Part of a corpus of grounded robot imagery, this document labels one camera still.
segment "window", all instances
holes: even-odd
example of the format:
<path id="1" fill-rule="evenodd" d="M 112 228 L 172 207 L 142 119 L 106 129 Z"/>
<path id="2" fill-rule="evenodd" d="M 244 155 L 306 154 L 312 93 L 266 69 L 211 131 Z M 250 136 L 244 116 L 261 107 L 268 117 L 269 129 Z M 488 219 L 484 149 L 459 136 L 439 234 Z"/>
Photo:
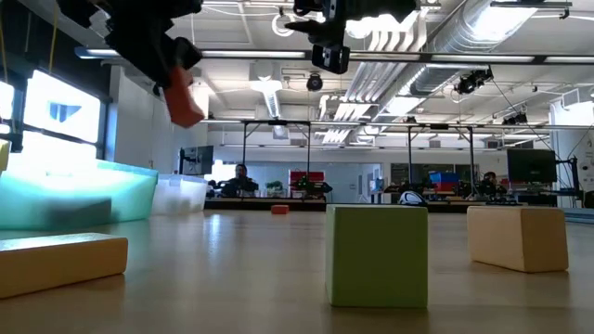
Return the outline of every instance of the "window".
<path id="1" fill-rule="evenodd" d="M 214 161 L 213 173 L 204 175 L 204 180 L 228 181 L 235 177 L 235 166 L 235 164 L 223 164 L 223 161 L 220 160 Z"/>
<path id="2" fill-rule="evenodd" d="M 101 102 L 40 71 L 27 86 L 26 124 L 96 143 Z"/>
<path id="3" fill-rule="evenodd" d="M 0 118 L 12 118 L 12 100 L 15 97 L 15 89 L 7 83 L 0 82 Z"/>
<path id="4" fill-rule="evenodd" d="M 97 148 L 92 145 L 74 143 L 30 131 L 23 133 L 22 145 L 23 154 L 38 157 L 42 161 L 55 159 L 92 160 L 97 156 Z"/>

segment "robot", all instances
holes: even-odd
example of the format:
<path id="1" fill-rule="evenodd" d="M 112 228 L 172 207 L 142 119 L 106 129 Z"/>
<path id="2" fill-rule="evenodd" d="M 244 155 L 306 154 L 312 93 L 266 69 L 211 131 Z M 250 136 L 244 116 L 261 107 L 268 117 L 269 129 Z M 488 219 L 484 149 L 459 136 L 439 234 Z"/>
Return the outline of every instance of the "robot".
<path id="1" fill-rule="evenodd" d="M 172 19 L 200 12 L 202 0 L 58 0 L 58 5 L 84 28 L 105 11 L 110 16 L 106 44 L 163 89 L 172 122 L 189 128 L 204 119 L 188 90 L 193 80 L 188 70 L 202 55 L 188 39 L 166 34 Z"/>
<path id="2" fill-rule="evenodd" d="M 347 20 L 390 14 L 402 22 L 418 8 L 416 0 L 295 0 L 293 11 L 297 16 L 321 12 L 325 21 L 320 23 L 310 19 L 287 23 L 285 27 L 307 33 L 309 42 L 314 45 L 312 63 L 315 66 L 343 74 L 348 71 L 351 51 L 343 44 Z"/>
<path id="3" fill-rule="evenodd" d="M 204 119 L 187 89 L 193 80 L 188 70 L 200 61 L 201 53 L 188 39 L 172 39 L 166 34 L 174 26 L 172 19 L 199 13 L 202 0 L 57 1 L 65 16 L 87 29 L 99 10 L 110 16 L 106 44 L 163 89 L 173 123 L 189 128 Z M 295 0 L 293 10 L 297 15 L 322 12 L 326 21 L 308 20 L 286 26 L 309 35 L 314 45 L 314 65 L 342 74 L 348 70 L 350 54 L 342 43 L 347 20 L 392 14 L 401 21 L 417 7 L 416 0 Z"/>

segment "computer screen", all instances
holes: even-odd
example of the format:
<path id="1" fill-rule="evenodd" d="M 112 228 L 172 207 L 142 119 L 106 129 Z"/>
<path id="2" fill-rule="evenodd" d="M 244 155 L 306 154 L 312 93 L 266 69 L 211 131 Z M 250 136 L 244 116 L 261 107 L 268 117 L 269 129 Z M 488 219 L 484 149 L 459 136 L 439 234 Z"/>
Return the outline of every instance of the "computer screen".
<path id="1" fill-rule="evenodd" d="M 557 182 L 555 152 L 547 149 L 508 149 L 508 177 L 511 182 Z"/>
<path id="2" fill-rule="evenodd" d="M 213 147 L 183 148 L 181 173 L 183 175 L 205 175 L 213 173 Z"/>

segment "floor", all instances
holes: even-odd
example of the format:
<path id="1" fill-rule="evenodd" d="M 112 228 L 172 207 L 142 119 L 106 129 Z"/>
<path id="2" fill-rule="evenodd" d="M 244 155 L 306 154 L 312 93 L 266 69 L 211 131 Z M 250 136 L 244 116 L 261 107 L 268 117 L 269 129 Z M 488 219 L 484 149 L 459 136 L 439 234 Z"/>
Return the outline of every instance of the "floor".
<path id="1" fill-rule="evenodd" d="M 2 300 L 0 333 L 594 332 L 594 226 L 568 225 L 569 273 L 525 275 L 470 263 L 465 216 L 431 214 L 428 310 L 364 310 L 326 302 L 323 220 L 227 211 L 86 229 L 129 238 L 125 276 Z"/>

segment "box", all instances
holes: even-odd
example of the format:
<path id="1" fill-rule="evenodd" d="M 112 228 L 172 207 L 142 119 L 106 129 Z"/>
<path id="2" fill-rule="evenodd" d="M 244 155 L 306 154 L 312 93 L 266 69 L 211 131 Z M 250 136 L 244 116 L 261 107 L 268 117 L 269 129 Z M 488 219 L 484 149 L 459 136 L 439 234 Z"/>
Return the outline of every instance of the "box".
<path id="1" fill-rule="evenodd" d="M 328 205 L 326 215 L 332 306 L 427 306 L 427 209 Z"/>

